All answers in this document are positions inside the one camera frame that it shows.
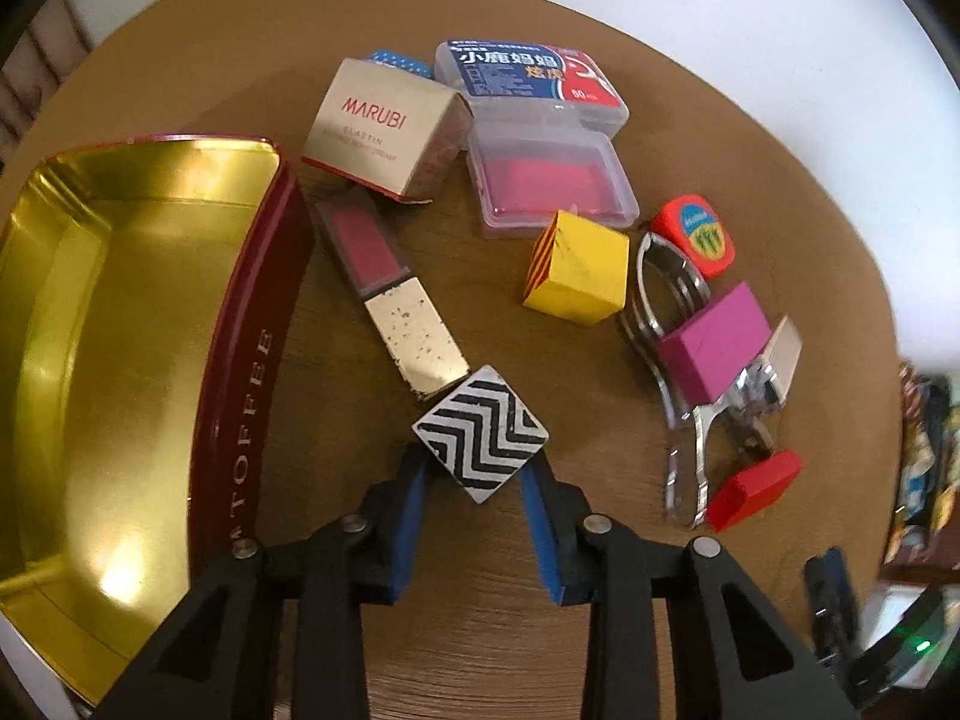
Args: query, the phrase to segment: gold tray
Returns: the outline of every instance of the gold tray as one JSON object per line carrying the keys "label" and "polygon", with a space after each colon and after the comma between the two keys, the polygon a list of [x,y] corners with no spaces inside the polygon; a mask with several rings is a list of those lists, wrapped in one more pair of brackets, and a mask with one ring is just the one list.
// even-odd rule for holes
{"label": "gold tray", "polygon": [[20,193],[0,238],[0,610],[90,703],[191,571],[251,534],[312,244],[267,141],[71,151]]}

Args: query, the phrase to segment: metal screw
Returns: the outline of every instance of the metal screw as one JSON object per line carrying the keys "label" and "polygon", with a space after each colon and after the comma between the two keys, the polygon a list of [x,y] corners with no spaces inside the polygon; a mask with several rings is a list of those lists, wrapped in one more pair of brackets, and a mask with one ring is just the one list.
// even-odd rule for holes
{"label": "metal screw", "polygon": [[363,533],[367,529],[367,519],[363,514],[347,514],[340,520],[344,533]]}
{"label": "metal screw", "polygon": [[610,518],[605,514],[589,514],[588,517],[584,517],[584,529],[588,533],[601,536],[603,533],[609,533],[611,528],[613,528],[613,522],[610,522]]}
{"label": "metal screw", "polygon": [[693,539],[693,551],[700,557],[716,557],[720,554],[720,542],[716,538],[700,536]]}
{"label": "metal screw", "polygon": [[248,557],[256,555],[260,545],[252,538],[238,538],[233,543],[233,556],[238,560],[246,560]]}

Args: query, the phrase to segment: purple block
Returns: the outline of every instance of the purple block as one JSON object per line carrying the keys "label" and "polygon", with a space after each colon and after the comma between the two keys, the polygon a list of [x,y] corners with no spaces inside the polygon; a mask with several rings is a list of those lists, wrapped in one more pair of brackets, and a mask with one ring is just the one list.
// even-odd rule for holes
{"label": "purple block", "polygon": [[658,342],[659,354],[692,406],[713,403],[766,346],[770,325],[746,282]]}

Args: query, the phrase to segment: transparent plastic container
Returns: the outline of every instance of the transparent plastic container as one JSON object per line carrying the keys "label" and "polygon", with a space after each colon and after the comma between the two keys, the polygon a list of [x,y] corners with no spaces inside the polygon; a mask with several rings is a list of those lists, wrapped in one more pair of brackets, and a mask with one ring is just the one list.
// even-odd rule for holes
{"label": "transparent plastic container", "polygon": [[477,119],[467,165],[490,237],[536,236],[557,211],[613,229],[640,215],[610,140],[579,125]]}
{"label": "transparent plastic container", "polygon": [[449,40],[437,47],[434,73],[464,96],[477,119],[534,122],[565,111],[613,138],[630,117],[613,84],[579,50]]}

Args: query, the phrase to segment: zigzag pattern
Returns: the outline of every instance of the zigzag pattern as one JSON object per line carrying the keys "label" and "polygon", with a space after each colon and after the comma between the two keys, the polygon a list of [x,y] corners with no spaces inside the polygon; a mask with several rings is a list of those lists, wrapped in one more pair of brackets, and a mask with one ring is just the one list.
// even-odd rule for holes
{"label": "zigzag pattern", "polygon": [[549,438],[489,365],[414,425],[414,432],[477,503],[483,503]]}

